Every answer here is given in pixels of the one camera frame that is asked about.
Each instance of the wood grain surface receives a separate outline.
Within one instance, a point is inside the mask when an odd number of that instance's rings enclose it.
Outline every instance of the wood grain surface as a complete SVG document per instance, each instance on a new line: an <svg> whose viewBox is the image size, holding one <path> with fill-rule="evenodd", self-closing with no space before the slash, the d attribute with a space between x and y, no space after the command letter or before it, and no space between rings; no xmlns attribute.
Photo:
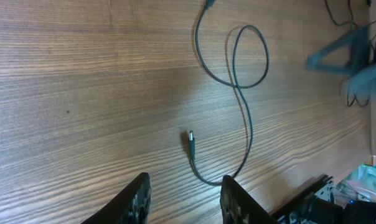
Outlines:
<svg viewBox="0 0 376 224"><path fill-rule="evenodd" d="M352 1L359 24L365 1ZM0 223L80 223L140 172L153 188L149 223L220 223L209 180L243 159L247 128L234 90L200 66L193 28L202 0L0 0ZM336 20L347 1L331 1ZM255 141L237 181L273 211L321 174L339 176L370 154L369 109L346 108L343 79L310 72L309 54L347 32L323 0L217 0L200 46L229 80L239 28L257 26L270 72L244 90ZM240 83L265 67L255 33L238 48Z"/></svg>

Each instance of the blurry blue object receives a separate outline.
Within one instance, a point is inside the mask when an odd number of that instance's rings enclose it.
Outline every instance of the blurry blue object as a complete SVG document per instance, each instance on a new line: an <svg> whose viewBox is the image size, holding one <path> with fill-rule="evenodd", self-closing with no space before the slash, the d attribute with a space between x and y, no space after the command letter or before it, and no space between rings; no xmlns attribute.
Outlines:
<svg viewBox="0 0 376 224"><path fill-rule="evenodd" d="M376 48L373 62L370 62L371 41L368 38L369 26L353 30L320 51L308 57L310 69L340 73L349 77L347 88L354 95L376 96ZM321 60L335 50L349 45L350 60L345 66L322 63Z"/></svg>

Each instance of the wooden table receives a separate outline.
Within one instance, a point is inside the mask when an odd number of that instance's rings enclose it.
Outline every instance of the wooden table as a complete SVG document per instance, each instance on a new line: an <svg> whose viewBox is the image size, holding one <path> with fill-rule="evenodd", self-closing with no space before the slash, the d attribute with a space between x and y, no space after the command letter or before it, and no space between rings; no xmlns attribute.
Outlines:
<svg viewBox="0 0 376 224"><path fill-rule="evenodd" d="M234 90L195 53L204 1L0 0L0 223L78 223L140 172L153 188L149 223L220 223L220 187L200 182L238 167L247 129ZM330 3L337 20L346 1ZM363 1L355 19L368 21ZM321 174L342 178L370 155L369 109L346 108L342 78L306 70L338 38L322 0L217 0L200 28L211 70L229 80L239 28L256 25L270 72L244 90L255 141L237 181L267 210ZM245 31L240 83L260 77L265 53Z"/></svg>

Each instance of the cable connector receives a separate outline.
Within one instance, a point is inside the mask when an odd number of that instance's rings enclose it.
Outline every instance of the cable connector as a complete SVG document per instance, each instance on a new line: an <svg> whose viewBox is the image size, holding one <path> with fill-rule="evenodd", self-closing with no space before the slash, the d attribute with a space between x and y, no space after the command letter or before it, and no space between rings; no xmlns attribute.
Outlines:
<svg viewBox="0 0 376 224"><path fill-rule="evenodd" d="M194 161L195 160L195 138L194 132L189 132L189 155L190 158Z"/></svg>
<svg viewBox="0 0 376 224"><path fill-rule="evenodd" d="M207 9L210 8L213 5L214 2L215 2L215 0L207 0L205 8L207 8Z"/></svg>

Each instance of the metal connector tip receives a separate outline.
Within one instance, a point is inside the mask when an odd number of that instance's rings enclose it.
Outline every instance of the metal connector tip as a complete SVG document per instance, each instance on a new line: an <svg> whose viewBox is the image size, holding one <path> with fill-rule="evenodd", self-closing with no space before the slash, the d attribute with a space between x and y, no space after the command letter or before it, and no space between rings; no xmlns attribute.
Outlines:
<svg viewBox="0 0 376 224"><path fill-rule="evenodd" d="M194 132L193 131L189 132L189 140L190 141L194 140Z"/></svg>

